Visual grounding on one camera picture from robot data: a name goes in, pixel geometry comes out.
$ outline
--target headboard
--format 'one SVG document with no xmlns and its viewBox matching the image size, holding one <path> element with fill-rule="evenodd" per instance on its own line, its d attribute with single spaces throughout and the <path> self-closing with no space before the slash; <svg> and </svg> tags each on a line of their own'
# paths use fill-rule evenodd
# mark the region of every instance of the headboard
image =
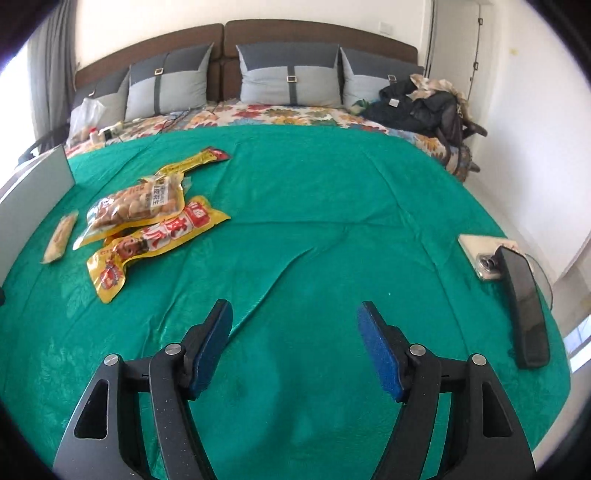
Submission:
<svg viewBox="0 0 591 480">
<path fill-rule="evenodd" d="M 265 41 L 338 43 L 341 47 L 417 63 L 415 47 L 375 33 L 302 20 L 232 20 L 224 29 L 222 92 L 224 100 L 240 97 L 242 74 L 236 45 Z"/>
<path fill-rule="evenodd" d="M 136 61 L 178 48 L 213 43 L 207 71 L 207 99 L 217 102 L 240 97 L 242 74 L 236 45 L 263 41 L 338 43 L 384 57 L 417 63 L 415 47 L 375 33 L 301 20 L 232 20 L 167 33 L 141 41 L 80 69 L 76 88 L 87 85 Z"/>
<path fill-rule="evenodd" d="M 207 99 L 218 102 L 222 97 L 220 58 L 222 56 L 223 25 L 221 23 L 186 28 L 125 47 L 78 70 L 74 78 L 74 85 L 76 88 L 82 87 L 136 61 L 168 51 L 211 43 L 213 43 L 213 48 L 207 69 Z"/>
</svg>

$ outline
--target window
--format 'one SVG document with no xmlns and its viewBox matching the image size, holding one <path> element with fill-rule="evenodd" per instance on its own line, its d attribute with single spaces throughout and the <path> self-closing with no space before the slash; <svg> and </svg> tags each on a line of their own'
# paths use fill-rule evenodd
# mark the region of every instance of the window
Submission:
<svg viewBox="0 0 591 480">
<path fill-rule="evenodd" d="M 591 360 L 591 315 L 564 337 L 564 347 L 573 373 Z"/>
<path fill-rule="evenodd" d="M 18 157 L 35 142 L 27 67 L 27 45 L 0 73 L 0 186 L 10 178 Z"/>
</svg>

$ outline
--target pillow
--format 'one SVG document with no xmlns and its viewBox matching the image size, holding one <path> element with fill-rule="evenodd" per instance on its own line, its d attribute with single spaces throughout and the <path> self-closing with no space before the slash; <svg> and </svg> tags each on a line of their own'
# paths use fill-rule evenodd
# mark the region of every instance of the pillow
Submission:
<svg viewBox="0 0 591 480">
<path fill-rule="evenodd" d="M 242 71 L 242 102 L 341 106 L 337 44 L 274 42 L 236 48 Z"/>
<path fill-rule="evenodd" d="M 181 48 L 134 63 L 129 69 L 125 121 L 205 105 L 212 47 Z"/>
<path fill-rule="evenodd" d="M 423 67 L 402 60 L 389 59 L 373 53 L 341 48 L 343 54 L 343 104 L 351 108 L 356 102 L 368 103 L 379 100 L 379 91 L 390 82 L 423 74 Z"/>
<path fill-rule="evenodd" d="M 76 119 L 81 114 L 84 98 L 98 100 L 105 107 L 96 126 L 100 130 L 124 119 L 128 89 L 129 68 L 124 68 L 77 90 L 70 115 L 70 138 L 76 133 L 72 131 L 72 127 L 80 123 Z"/>
</svg>

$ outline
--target sausage snack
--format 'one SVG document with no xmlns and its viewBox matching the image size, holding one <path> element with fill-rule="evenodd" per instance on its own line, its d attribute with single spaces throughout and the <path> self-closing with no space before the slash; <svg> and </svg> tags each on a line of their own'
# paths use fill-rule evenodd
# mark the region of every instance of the sausage snack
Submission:
<svg viewBox="0 0 591 480">
<path fill-rule="evenodd" d="M 159 169 L 154 175 L 150 177 L 143 177 L 140 179 L 140 181 L 150 181 L 154 178 L 159 178 L 165 175 L 172 175 L 173 173 L 185 173 L 189 170 L 198 167 L 199 165 L 205 165 L 206 163 L 210 162 L 228 160 L 229 158 L 230 155 L 228 155 L 223 150 L 214 147 L 207 147 L 189 158 L 185 158 L 184 160 L 165 165 L 164 167 Z"/>
<path fill-rule="evenodd" d="M 125 283 L 128 262 L 168 252 L 229 218 L 214 210 L 205 197 L 196 196 L 176 217 L 115 238 L 86 262 L 96 294 L 109 303 Z"/>
<path fill-rule="evenodd" d="M 78 211 L 61 217 L 60 223 L 57 224 L 57 227 L 49 240 L 49 244 L 47 245 L 41 263 L 55 262 L 63 257 L 77 218 Z"/>
</svg>

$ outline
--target gray curtain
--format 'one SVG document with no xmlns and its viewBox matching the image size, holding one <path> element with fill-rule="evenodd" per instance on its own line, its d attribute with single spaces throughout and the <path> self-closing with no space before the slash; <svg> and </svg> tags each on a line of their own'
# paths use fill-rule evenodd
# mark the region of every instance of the gray curtain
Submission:
<svg viewBox="0 0 591 480">
<path fill-rule="evenodd" d="M 74 25 L 77 0 L 61 0 L 28 41 L 31 111 L 43 152 L 65 140 L 74 98 Z"/>
</svg>

